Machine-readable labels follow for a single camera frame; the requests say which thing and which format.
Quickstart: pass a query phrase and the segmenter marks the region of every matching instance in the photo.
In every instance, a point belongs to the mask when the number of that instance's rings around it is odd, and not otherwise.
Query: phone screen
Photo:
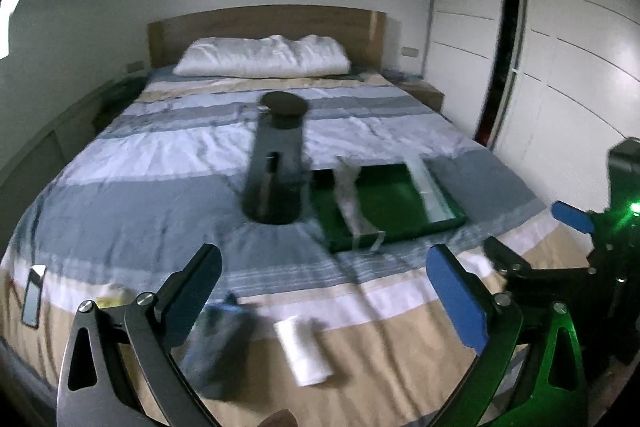
[[[34,264],[29,270],[24,304],[22,305],[22,322],[31,328],[38,327],[42,280],[46,270],[47,267],[44,264]]]

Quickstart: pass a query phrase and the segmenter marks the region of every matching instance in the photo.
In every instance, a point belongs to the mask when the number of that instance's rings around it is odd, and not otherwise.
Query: blue gripper pad
[[[551,205],[551,215],[578,232],[593,233],[595,230],[589,214],[562,201]]]
[[[444,245],[429,249],[426,269],[460,341],[480,355],[489,341],[488,324],[493,311],[491,293]]]

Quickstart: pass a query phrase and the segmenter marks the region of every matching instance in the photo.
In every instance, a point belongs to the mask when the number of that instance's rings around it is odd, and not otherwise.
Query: bed sheet
[[[305,154],[313,168],[337,155],[361,164],[420,153],[463,207],[460,229],[383,245],[378,253],[329,254],[308,202],[291,225],[252,223],[239,197],[257,100],[290,90],[310,103]],[[501,277],[482,255],[500,237],[536,267],[585,266],[577,245],[510,169],[449,122],[378,74],[340,78],[175,81],[155,76],[139,99],[47,186],[26,211],[0,264],[0,334],[50,389],[58,382],[77,305],[131,301],[157,290],[202,243],[223,253],[208,305],[227,291],[251,303],[260,324],[233,401],[205,400],[224,425],[257,425],[290,409],[300,425],[423,425],[472,362],[428,281],[424,256],[446,243],[492,291]],[[40,328],[20,323],[32,264],[45,264]],[[334,369],[326,383],[296,386],[273,322],[315,324]],[[198,349],[198,320],[175,356]],[[161,414],[140,375],[145,410]]]

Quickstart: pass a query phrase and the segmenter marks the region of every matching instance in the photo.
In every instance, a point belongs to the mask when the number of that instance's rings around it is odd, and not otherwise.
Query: wall outlet
[[[126,68],[127,68],[127,74],[135,73],[136,71],[142,71],[143,69],[145,69],[145,62],[144,60],[137,60],[136,62],[130,62],[129,64],[127,64]]]
[[[402,48],[400,50],[400,53],[402,54],[403,57],[416,58],[420,52],[415,48]]]

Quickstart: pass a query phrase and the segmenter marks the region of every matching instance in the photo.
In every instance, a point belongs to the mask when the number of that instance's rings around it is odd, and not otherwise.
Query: bolt
[[[146,306],[154,299],[154,297],[155,295],[153,295],[153,293],[144,292],[138,295],[138,297],[136,297],[136,302],[138,303],[139,306]]]
[[[94,307],[93,301],[82,301],[78,306],[78,311],[80,313],[88,313]]]
[[[564,315],[566,313],[566,304],[564,302],[554,302],[554,310],[556,313]]]
[[[497,293],[494,295],[494,301],[498,306],[506,307],[511,304],[511,297],[506,293]]]

